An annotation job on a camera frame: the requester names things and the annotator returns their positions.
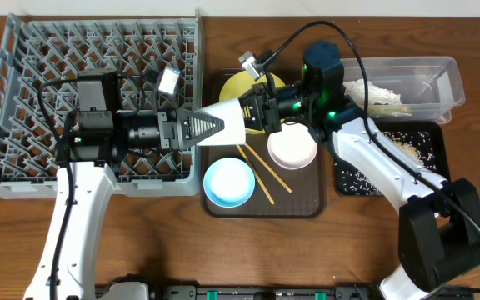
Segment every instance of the dish rack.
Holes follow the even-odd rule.
[[[179,19],[22,22],[9,14],[0,49],[0,198],[54,198],[57,191],[55,139],[43,120],[37,89],[54,78],[75,78],[82,70],[109,68],[129,75],[166,66],[181,71],[181,108],[201,107],[203,26],[195,17]],[[170,108],[159,96],[152,107],[153,85],[143,85],[139,103],[131,81],[122,81],[125,110]],[[44,93],[55,127],[63,128],[78,106],[77,89],[65,84]],[[200,150],[128,155],[120,165],[115,193],[131,197],[187,196],[199,192]]]

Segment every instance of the wooden table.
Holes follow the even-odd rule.
[[[276,49],[311,17],[206,17],[206,74],[237,67],[245,51]],[[451,56],[466,103],[443,127],[452,178],[480,192],[480,18],[327,17],[364,58]],[[0,17],[0,41],[5,17]],[[284,52],[281,67],[298,68],[303,49],[337,34],[312,28]],[[332,286],[379,283],[398,265],[398,215],[382,197],[340,197],[326,152],[325,212],[312,221],[209,217],[194,197],[112,197],[97,257],[97,283],[143,273],[159,283]],[[0,299],[22,298],[43,251],[54,201],[0,199]],[[457,280],[480,287],[480,267]]]

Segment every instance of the blue bowl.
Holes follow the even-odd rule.
[[[255,190],[253,170],[237,158],[222,158],[208,167],[203,190],[214,204],[235,208],[244,204]]]

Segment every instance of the chopsticks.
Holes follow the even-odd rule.
[[[239,145],[237,145],[237,148],[238,148],[238,151],[240,152],[240,154],[242,154],[243,159],[246,161],[246,163],[249,165],[249,167],[253,170],[253,174],[255,174],[255,178],[257,179],[258,184],[260,185],[260,187],[262,188],[262,190],[266,194],[267,200],[269,200],[272,205],[275,204],[275,202],[273,201],[272,195],[270,195],[270,192],[268,191],[268,189],[264,185],[263,180],[258,176],[257,171],[255,171],[255,168],[253,167],[253,165],[249,161],[249,158],[246,155],[246,153],[240,148]]]
[[[281,183],[281,185],[289,192],[291,193],[292,192],[292,189],[272,170],[272,168],[270,166],[268,166],[268,164],[266,162],[264,162],[263,158],[260,157],[256,152],[255,150],[253,150],[253,148],[251,148],[251,146],[249,146],[249,144],[246,143],[246,148],[247,150],[251,151],[251,153],[255,156],[255,158],[258,159],[258,161],[275,177],[275,179],[277,179],[277,181],[279,181],[279,183]]]

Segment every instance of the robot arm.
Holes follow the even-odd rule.
[[[265,69],[267,61],[251,56],[249,52],[244,54],[240,62],[253,79],[261,74],[271,77]],[[438,194],[441,191],[450,198],[480,228],[475,187],[466,179],[448,182],[430,172],[379,132],[373,120],[344,96],[343,65],[336,45],[314,43],[305,50],[303,63],[301,81],[276,89],[268,80],[268,84],[255,84],[239,98],[243,111],[249,111],[244,114],[246,127],[274,133],[281,130],[281,119],[292,117],[309,128],[315,141],[364,173],[387,197],[399,213],[402,266],[382,282],[383,296],[387,300],[418,300],[479,266],[480,237],[475,228]],[[368,129],[376,135],[375,141]],[[420,174],[430,185],[418,181],[408,170]],[[450,217],[449,224],[439,228],[437,215]]]
[[[162,75],[162,78],[168,82],[162,80],[158,91],[171,93],[175,91],[178,72],[168,69],[165,72],[169,74]],[[116,72],[105,69],[80,73],[75,80],[80,102],[80,111],[77,112],[79,130],[67,130],[73,125],[75,117],[74,113],[69,113],[61,139],[63,150],[57,151],[57,160],[62,166],[69,159],[74,187],[68,186],[68,167],[60,167],[57,171],[57,199],[47,241],[24,300],[49,299],[53,283],[56,285],[56,299],[96,299],[96,257],[105,211],[116,187],[114,170],[132,151],[130,149],[187,149],[224,132],[229,123],[243,123],[238,100],[208,107],[201,112],[181,108],[155,113],[120,112],[118,80]],[[223,119],[213,116],[231,109],[235,113],[229,113]],[[245,141],[244,128],[237,128],[237,132],[244,136]],[[70,189],[74,193],[74,201],[68,209]],[[66,226],[66,234],[59,240],[63,226]],[[57,256],[55,249],[59,243],[62,243],[62,248],[55,261],[57,276],[51,278],[53,260]],[[148,297],[148,286],[136,281],[117,283],[102,298],[147,300]]]
[[[72,162],[75,177],[75,202],[67,223],[67,234],[59,258],[57,299],[77,296],[95,299],[95,269],[99,238],[105,211],[116,186],[116,177],[108,165],[94,162]],[[57,171],[57,200],[46,245],[37,272],[24,299],[48,299],[48,279],[58,233],[63,223],[68,199],[66,168]]]

